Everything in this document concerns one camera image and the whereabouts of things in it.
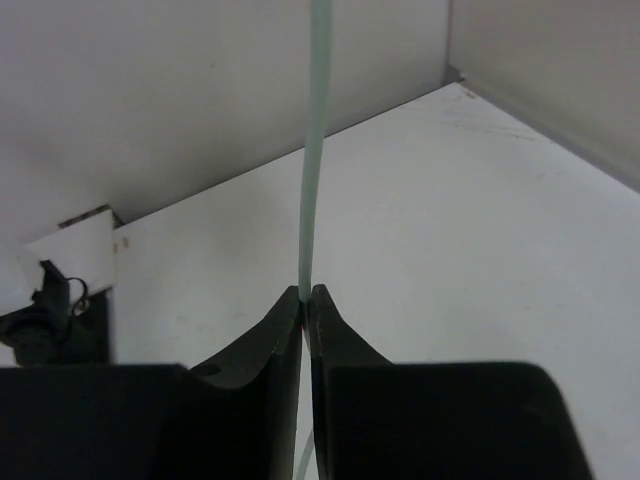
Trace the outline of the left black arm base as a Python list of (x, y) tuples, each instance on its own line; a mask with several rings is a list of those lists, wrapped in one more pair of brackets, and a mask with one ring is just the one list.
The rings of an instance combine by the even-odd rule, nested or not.
[(1, 317), (1, 343), (21, 367), (108, 364), (108, 293), (91, 294), (83, 279), (64, 276), (49, 260), (40, 265), (43, 286), (30, 305)]

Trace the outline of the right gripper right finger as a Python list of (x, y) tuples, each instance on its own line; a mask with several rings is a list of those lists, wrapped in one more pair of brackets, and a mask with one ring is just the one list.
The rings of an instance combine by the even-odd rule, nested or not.
[(526, 362), (395, 364), (324, 285), (307, 308), (323, 479), (589, 479), (559, 388)]

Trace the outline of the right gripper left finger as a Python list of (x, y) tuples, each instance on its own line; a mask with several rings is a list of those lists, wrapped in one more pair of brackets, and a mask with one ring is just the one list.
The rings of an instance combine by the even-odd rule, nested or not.
[(287, 288), (265, 317), (200, 364), (105, 364), (78, 321), (32, 313), (5, 326), (5, 479), (289, 479), (300, 304)]

